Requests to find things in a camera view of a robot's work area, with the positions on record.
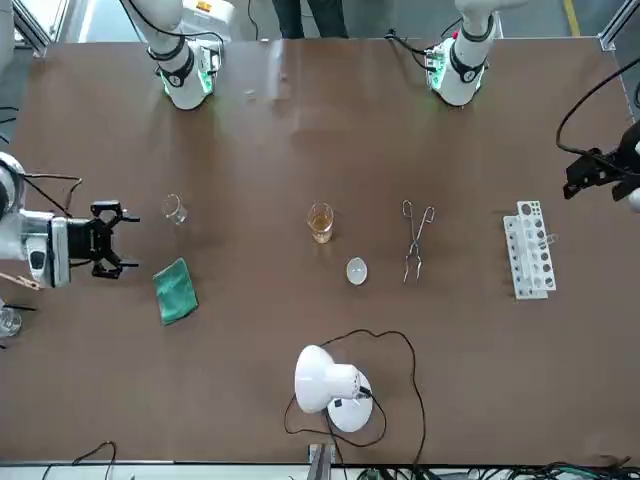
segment green cloth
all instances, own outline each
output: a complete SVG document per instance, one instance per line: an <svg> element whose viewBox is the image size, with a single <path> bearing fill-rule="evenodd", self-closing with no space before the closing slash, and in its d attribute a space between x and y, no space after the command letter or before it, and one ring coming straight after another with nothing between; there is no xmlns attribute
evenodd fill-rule
<svg viewBox="0 0 640 480"><path fill-rule="evenodd" d="M191 284L189 269L183 258L153 276L163 325L186 317L196 308L198 300Z"/></svg>

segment white lamp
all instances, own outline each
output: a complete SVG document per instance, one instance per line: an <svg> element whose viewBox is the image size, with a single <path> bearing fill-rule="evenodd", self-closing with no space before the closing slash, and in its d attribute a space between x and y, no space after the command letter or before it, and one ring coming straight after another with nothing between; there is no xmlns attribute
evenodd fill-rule
<svg viewBox="0 0 640 480"><path fill-rule="evenodd" d="M336 364L326 351L309 345L298 357L295 373L296 400L305 413L327 408L333 424L343 432L365 426L373 411L373 400L364 374L353 365Z"/></svg>

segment brown table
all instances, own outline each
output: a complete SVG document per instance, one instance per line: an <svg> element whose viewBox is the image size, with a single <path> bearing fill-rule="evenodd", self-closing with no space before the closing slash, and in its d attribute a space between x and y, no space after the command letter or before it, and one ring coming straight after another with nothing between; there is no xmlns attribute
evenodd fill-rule
<svg viewBox="0 0 640 480"><path fill-rule="evenodd" d="M120 459L304 461L318 437L282 426L297 355L358 327L401 330L417 349L422 462L637 457L640 223L608 188L565 201L573 157L554 145L562 115L615 68L594 39L499 41L483 91L457 110L382 40L238 43L219 96L181 112L141 45L51 48L10 150L32 171L84 177L77 215L113 197L140 215L117 250L142 265L117 282L74 270L38 294L2 284L40 310L0 352L0 457L73 458L112 439ZM630 121L615 81L565 138L609 148ZM189 211L179 228L161 215L170 192ZM405 198L437 209L417 286L402 284ZM559 290L516 302L502 216L534 199L561 237ZM326 246L304 222L314 200L338 212ZM48 208L34 192L28 204ZM343 273L356 255L362 288ZM151 276L179 256L200 308L165 328ZM330 350L368 375L389 417L384 441L344 446L347 461L410 462L421 430L405 345ZM299 412L290 424L324 428ZM379 428L376 414L354 438Z"/></svg>

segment lamp base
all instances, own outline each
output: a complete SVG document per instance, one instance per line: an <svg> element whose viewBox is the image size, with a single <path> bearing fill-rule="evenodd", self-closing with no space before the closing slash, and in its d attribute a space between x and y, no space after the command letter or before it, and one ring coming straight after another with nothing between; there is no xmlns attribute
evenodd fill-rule
<svg viewBox="0 0 640 480"><path fill-rule="evenodd" d="M360 385L371 391L371 384L362 372L360 373ZM343 432L351 433L360 430L369 421L373 411L373 399L345 400L337 398L331 400L327 408L333 424Z"/></svg>

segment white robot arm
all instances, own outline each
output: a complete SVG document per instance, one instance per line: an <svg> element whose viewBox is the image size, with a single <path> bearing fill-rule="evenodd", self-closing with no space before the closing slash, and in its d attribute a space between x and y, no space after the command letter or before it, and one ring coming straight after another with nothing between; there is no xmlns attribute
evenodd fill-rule
<svg viewBox="0 0 640 480"><path fill-rule="evenodd" d="M138 266L120 260L111 248L113 228L119 222L140 221L127 216L120 203L94 202L91 219L26 210L25 178L22 165L0 152L0 259L27 261L42 287L69 283L71 260L81 260L82 265L93 262L93 276L114 279L125 267ZM110 213L110 220L100 218L104 212ZM105 268L103 259L113 268Z"/></svg>
<svg viewBox="0 0 640 480"><path fill-rule="evenodd" d="M450 105L469 103L480 88L496 34L494 12L527 1L455 0L462 15L462 28L456 39L447 38L427 51L427 81L431 89Z"/></svg>
<svg viewBox="0 0 640 480"><path fill-rule="evenodd" d="M213 91L212 76L220 66L222 42L216 51L186 40L181 26L182 0L121 0L121 3L149 42L147 51L158 64L173 104L181 110L196 108Z"/></svg>

